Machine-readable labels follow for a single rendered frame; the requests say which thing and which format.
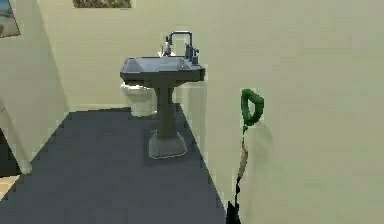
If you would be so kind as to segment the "white toilet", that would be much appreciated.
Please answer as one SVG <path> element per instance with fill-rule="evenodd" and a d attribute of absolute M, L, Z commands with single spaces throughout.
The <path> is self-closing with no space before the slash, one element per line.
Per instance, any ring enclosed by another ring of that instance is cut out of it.
<path fill-rule="evenodd" d="M 157 112 L 156 94 L 152 88 L 121 83 L 120 88 L 130 105 L 133 116 L 150 116 Z"/>

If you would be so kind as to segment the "small grey soap bottle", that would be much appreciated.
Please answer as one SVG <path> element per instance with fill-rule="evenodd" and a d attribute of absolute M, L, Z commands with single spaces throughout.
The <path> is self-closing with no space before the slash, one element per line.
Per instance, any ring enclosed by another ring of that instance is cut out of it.
<path fill-rule="evenodd" d="M 163 56 L 170 56 L 171 55 L 171 45 L 169 41 L 169 37 L 166 36 L 165 38 L 165 44 L 163 46 Z"/>

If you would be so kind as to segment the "dark grey sink faucet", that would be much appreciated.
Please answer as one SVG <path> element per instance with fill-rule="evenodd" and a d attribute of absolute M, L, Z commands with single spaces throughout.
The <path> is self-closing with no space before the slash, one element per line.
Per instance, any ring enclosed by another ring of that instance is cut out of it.
<path fill-rule="evenodd" d="M 191 31 L 186 31 L 186 30 L 171 31 L 169 35 L 166 37 L 166 41 L 168 42 L 169 46 L 173 44 L 173 37 L 175 35 L 188 36 L 188 42 L 185 44 L 184 58 L 189 60 L 193 65 L 197 65 L 199 63 L 200 50 L 193 46 L 193 33 Z"/>

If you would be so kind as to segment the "grey pedestal sink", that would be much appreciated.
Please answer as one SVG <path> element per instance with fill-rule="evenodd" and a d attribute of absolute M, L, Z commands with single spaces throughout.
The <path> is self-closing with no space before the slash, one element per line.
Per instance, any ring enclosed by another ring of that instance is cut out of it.
<path fill-rule="evenodd" d="M 127 58 L 120 70 L 126 84 L 155 90 L 159 123 L 149 139 L 148 152 L 153 159 L 183 156 L 188 152 L 186 142 L 176 130 L 172 94 L 175 87 L 205 78 L 205 68 L 185 57 Z"/>

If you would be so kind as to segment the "green handled plunger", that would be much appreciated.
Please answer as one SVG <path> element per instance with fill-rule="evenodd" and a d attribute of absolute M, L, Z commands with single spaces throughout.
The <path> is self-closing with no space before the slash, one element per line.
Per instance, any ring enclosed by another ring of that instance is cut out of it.
<path fill-rule="evenodd" d="M 229 201 L 227 203 L 225 224 L 241 224 L 238 197 L 241 191 L 240 182 L 247 166 L 249 154 L 248 150 L 246 149 L 245 135 L 247 130 L 251 126 L 255 125 L 263 115 L 264 98 L 251 89 L 243 89 L 240 96 L 240 111 L 243 120 L 241 135 L 241 158 L 235 182 L 234 201 Z"/>

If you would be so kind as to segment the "dark framed wall picture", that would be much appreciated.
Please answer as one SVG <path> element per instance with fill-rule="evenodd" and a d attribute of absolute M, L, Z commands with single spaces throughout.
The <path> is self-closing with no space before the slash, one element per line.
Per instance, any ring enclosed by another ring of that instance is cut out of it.
<path fill-rule="evenodd" d="M 72 0 L 75 8 L 132 8 L 131 0 Z"/>

